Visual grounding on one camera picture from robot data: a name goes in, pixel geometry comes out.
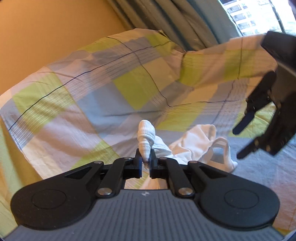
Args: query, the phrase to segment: white garment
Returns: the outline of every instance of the white garment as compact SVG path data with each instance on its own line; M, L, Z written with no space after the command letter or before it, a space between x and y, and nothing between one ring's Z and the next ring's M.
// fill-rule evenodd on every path
M138 141L144 163L148 163L150 149L153 148L156 157L174 158L179 164L196 160L226 172L232 172L237 167L237 162L231 160L228 141L223 137L216 138L214 125L196 125L168 147L155 135L153 125L142 120L139 123ZM212 160L213 148L223 149L223 163Z

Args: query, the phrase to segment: wall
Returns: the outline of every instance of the wall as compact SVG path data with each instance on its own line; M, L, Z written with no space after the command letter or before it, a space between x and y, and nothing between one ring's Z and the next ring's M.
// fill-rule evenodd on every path
M42 66L124 30L106 0L1 0L0 94Z

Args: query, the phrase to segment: bedding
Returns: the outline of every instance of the bedding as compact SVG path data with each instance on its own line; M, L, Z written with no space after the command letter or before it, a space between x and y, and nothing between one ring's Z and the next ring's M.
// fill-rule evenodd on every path
M279 196L274 226L295 229L295 139L276 157L258 151L236 160L238 150L265 130L274 106L259 111L239 136L231 131L245 98L276 68L260 46L262 37L185 52L161 31L134 29L85 46L1 95L0 234L16 226L9 202L19 188L91 161L133 156L143 119L166 145L197 124L215 125L238 162L234 174ZM147 176L126 188L141 188Z

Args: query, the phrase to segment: curtain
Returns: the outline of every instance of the curtain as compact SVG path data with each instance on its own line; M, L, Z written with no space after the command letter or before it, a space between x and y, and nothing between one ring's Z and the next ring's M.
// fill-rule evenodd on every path
M163 30L185 50L200 50L241 32L219 0L108 0L128 29Z

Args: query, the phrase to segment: gray ribbed panel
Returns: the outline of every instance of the gray ribbed panel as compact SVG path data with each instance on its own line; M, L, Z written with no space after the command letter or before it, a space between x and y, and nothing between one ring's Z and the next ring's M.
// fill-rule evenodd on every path
M121 190L117 197L99 199L92 211L72 226L37 231L19 226L5 241L279 241L272 227L240 232L207 220L192 200L170 190Z

